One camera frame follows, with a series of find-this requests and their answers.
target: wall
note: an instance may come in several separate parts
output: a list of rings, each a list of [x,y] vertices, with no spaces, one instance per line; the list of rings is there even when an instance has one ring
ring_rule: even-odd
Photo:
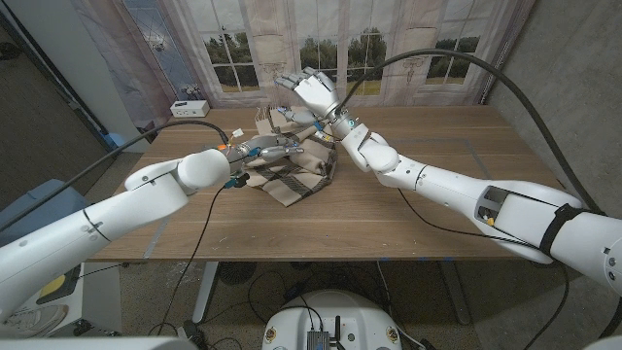
[[[609,216],[622,218],[622,4],[538,1],[503,71],[541,113],[579,180]],[[570,183],[516,98],[495,85],[495,106]]]
[[[72,88],[111,133],[129,140],[139,133],[113,85],[108,67],[70,0],[6,0]],[[0,11],[10,15],[0,5]],[[142,141],[129,148],[144,152]]]

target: cloth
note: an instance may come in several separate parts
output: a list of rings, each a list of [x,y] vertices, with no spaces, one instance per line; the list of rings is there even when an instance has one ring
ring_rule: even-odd
[[[318,131],[316,126],[288,122],[275,109],[259,110],[255,120],[259,135],[282,134],[295,140],[304,153],[272,163],[262,159],[248,163],[246,171],[251,176],[247,181],[248,186],[266,191],[287,207],[317,193],[332,182],[337,163],[332,137]],[[320,122],[320,126],[332,134],[329,125]]]

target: blue marking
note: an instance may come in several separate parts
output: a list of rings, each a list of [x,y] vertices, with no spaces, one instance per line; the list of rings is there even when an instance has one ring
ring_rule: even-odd
[[[230,188],[232,188],[232,187],[235,185],[235,182],[236,182],[236,181],[235,181],[235,179],[231,179],[231,180],[227,181],[227,182],[225,183],[225,188],[226,188],[226,189],[230,189]]]
[[[249,152],[249,157],[256,156],[259,154],[259,152],[260,152],[259,147],[255,147]]]

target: black strap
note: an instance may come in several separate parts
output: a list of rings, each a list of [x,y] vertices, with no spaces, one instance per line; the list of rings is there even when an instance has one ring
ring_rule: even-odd
[[[585,212],[589,212],[589,210],[573,208],[567,203],[559,207],[555,211],[555,218],[551,224],[549,224],[546,232],[542,236],[542,240],[540,241],[540,251],[550,257],[553,241],[555,240],[555,237],[557,237],[557,233],[559,233],[560,229],[562,229],[562,226],[567,221],[570,221],[577,215]]]

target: wooden table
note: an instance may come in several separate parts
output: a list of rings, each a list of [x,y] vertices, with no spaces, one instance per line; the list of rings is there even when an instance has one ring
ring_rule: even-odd
[[[227,133],[241,127],[243,141],[257,134],[256,111],[212,110],[204,120]],[[351,112],[409,158],[478,178],[526,180],[560,188],[549,169],[492,107],[353,108]],[[199,125],[165,129],[132,172],[220,142],[215,131]],[[492,240],[445,232],[421,222],[397,190],[383,187],[371,173],[362,173],[342,147],[338,150],[332,184],[289,208],[261,190],[223,191],[195,258],[222,262],[514,257]],[[112,242],[92,260],[188,259],[216,190],[199,192],[167,222],[153,223]],[[432,223],[477,231],[455,212],[416,193],[406,195]]]

